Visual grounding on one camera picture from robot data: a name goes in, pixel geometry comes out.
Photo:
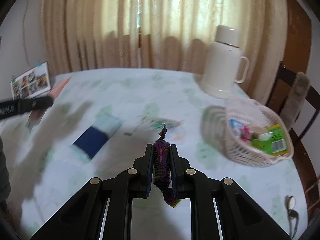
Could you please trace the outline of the beige curtain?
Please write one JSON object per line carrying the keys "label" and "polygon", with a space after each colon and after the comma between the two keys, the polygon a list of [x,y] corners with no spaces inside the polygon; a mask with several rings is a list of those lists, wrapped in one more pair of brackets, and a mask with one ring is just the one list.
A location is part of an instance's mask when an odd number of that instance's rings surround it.
{"label": "beige curtain", "polygon": [[202,73],[219,25],[240,31],[249,59],[242,88],[265,103],[287,32],[286,0],[43,0],[53,75],[87,69],[156,68]]}

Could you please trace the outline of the pink biscuit packet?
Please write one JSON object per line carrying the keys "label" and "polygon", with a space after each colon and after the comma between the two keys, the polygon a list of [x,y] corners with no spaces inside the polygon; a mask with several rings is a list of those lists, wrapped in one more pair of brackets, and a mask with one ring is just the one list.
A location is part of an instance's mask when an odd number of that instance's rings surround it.
{"label": "pink biscuit packet", "polygon": [[31,131],[35,126],[37,126],[40,123],[47,109],[52,107],[55,99],[57,99],[57,97],[60,95],[64,87],[70,81],[70,79],[71,78],[62,80],[54,88],[51,89],[48,95],[41,98],[36,98],[33,101],[34,109],[31,111],[31,114],[29,115],[26,124],[26,128],[29,131]]}

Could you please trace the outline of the brown wooden door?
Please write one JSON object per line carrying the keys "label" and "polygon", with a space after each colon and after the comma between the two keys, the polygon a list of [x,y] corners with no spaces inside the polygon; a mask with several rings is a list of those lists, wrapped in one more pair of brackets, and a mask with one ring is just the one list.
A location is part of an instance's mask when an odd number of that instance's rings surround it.
{"label": "brown wooden door", "polygon": [[297,0],[286,1],[287,38],[283,63],[295,73],[306,73],[311,49],[311,20]]}

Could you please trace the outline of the clear orange print packet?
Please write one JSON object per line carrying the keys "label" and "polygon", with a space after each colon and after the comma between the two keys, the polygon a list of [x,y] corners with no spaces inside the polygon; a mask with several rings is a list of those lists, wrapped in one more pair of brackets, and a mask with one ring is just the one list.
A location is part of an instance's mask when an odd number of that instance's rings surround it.
{"label": "clear orange print packet", "polygon": [[170,142],[182,143],[185,139],[185,134],[185,129],[182,126],[178,126],[168,131],[168,138]]}

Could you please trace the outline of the cream thermos jug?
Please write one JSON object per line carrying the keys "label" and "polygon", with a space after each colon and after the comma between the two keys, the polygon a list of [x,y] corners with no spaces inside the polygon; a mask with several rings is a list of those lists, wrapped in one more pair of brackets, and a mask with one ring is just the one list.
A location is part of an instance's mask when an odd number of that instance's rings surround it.
{"label": "cream thermos jug", "polygon": [[238,29],[219,25],[215,40],[208,46],[208,53],[200,87],[207,94],[226,99],[231,96],[233,84],[245,81],[250,61],[239,47]]}

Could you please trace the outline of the green white snack packet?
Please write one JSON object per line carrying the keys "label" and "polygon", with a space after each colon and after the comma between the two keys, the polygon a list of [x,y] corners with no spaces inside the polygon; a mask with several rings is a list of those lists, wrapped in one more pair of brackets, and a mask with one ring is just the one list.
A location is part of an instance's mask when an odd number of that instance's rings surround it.
{"label": "green white snack packet", "polygon": [[164,127],[167,130],[176,129],[177,127],[181,126],[181,121],[159,118],[155,116],[144,116],[141,119],[140,126],[146,128],[147,130],[155,130],[161,131]]}

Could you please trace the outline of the green snack box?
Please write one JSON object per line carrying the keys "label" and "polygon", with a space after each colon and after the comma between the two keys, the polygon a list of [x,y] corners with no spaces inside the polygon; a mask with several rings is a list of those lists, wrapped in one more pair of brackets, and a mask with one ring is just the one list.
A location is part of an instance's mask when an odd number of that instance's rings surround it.
{"label": "green snack box", "polygon": [[289,152],[282,126],[276,124],[266,128],[267,133],[252,137],[251,145],[269,155],[282,155]]}

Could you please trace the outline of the photo collage calendar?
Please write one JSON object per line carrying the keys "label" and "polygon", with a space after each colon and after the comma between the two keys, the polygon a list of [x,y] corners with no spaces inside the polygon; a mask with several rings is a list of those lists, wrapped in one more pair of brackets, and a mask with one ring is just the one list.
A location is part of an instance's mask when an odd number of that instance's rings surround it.
{"label": "photo collage calendar", "polygon": [[31,99],[51,90],[48,63],[31,68],[10,82],[13,99]]}

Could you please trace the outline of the white plastic basket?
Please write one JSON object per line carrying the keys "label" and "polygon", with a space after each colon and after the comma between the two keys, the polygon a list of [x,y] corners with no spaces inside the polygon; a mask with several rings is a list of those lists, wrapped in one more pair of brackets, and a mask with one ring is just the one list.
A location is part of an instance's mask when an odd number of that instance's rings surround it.
{"label": "white plastic basket", "polygon": [[[225,146],[228,159],[249,166],[268,167],[294,154],[293,143],[281,118],[268,107],[253,99],[231,96],[226,100]],[[251,145],[252,137],[267,133],[266,128],[280,124],[284,130],[289,152],[269,155]]]}

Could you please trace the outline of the dark wooden chair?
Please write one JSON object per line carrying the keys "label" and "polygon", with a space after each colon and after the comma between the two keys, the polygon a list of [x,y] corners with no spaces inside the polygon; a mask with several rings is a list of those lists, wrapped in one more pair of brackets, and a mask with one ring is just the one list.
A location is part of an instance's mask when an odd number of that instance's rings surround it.
{"label": "dark wooden chair", "polygon": [[[298,135],[293,125],[306,102],[314,109],[314,114]],[[289,131],[294,146],[293,162],[303,185],[308,221],[311,222],[319,214],[319,176],[316,175],[302,139],[319,115],[319,93],[312,87],[306,74],[289,70],[281,61],[266,106],[282,118]]]}

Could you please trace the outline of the purple candy packet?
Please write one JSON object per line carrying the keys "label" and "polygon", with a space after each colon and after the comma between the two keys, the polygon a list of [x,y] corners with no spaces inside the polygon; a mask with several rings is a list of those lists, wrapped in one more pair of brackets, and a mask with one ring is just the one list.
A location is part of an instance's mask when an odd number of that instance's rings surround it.
{"label": "purple candy packet", "polygon": [[163,129],[159,133],[159,138],[154,142],[154,172],[153,172],[153,184],[163,194],[164,201],[171,207],[175,208],[180,199],[176,198],[174,191],[170,186],[170,156],[169,147],[170,144],[165,141],[165,135],[167,133],[166,125],[163,124]]}

